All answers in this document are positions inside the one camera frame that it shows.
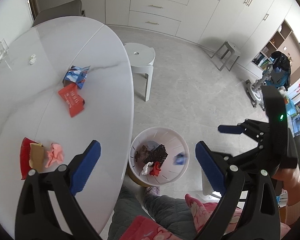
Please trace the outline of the person right hand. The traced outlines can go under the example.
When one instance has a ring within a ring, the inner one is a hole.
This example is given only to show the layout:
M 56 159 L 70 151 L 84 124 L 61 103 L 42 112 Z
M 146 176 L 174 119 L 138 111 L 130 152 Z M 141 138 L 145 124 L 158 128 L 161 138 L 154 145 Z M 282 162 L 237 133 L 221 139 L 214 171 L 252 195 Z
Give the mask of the person right hand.
M 298 167 L 279 168 L 272 178 L 283 182 L 283 189 L 288 194 L 288 206 L 300 202 L 300 169 Z

